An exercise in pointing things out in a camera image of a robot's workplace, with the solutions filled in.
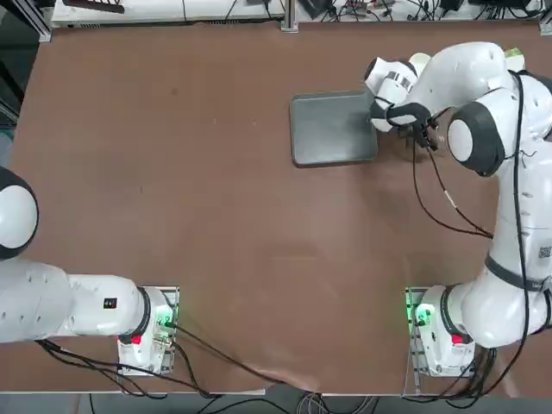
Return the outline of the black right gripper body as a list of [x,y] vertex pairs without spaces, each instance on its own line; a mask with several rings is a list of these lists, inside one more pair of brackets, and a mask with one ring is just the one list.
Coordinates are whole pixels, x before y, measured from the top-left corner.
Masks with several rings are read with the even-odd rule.
[[438,149],[437,142],[429,136],[430,126],[426,122],[413,123],[411,126],[413,139],[420,148],[431,151]]

